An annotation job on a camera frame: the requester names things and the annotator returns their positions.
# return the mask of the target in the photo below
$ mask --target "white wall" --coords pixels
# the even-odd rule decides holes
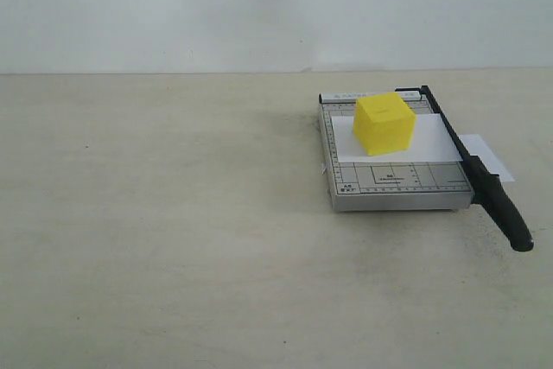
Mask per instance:
[[[0,0],[0,73],[553,65],[553,0]]]

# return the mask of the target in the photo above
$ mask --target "guillotine paper trimmer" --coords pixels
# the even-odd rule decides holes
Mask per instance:
[[[430,89],[421,86],[396,91],[417,115],[440,116],[459,160],[340,161],[333,119],[352,116],[356,99],[371,94],[321,94],[319,123],[334,210],[456,210],[479,204],[509,239],[514,251],[531,251],[534,246],[531,233],[505,193],[499,176],[490,173],[478,156],[470,154]]]

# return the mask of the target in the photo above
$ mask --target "white paper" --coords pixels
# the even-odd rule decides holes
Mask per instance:
[[[496,157],[479,134],[459,135],[471,155],[478,156],[490,173],[499,175],[502,182],[515,181],[503,163]]]
[[[440,114],[419,114],[407,150],[368,156],[353,134],[353,116],[332,117],[334,141],[340,163],[458,162],[461,155],[443,125]]]

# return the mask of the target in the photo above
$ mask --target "yellow foam block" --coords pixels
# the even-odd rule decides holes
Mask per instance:
[[[357,99],[353,134],[367,155],[407,150],[415,129],[416,114],[397,92]]]

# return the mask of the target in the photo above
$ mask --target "table surface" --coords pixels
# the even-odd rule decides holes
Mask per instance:
[[[536,248],[480,207],[334,213],[320,92],[427,84]],[[552,69],[0,77],[2,368],[553,359]]]

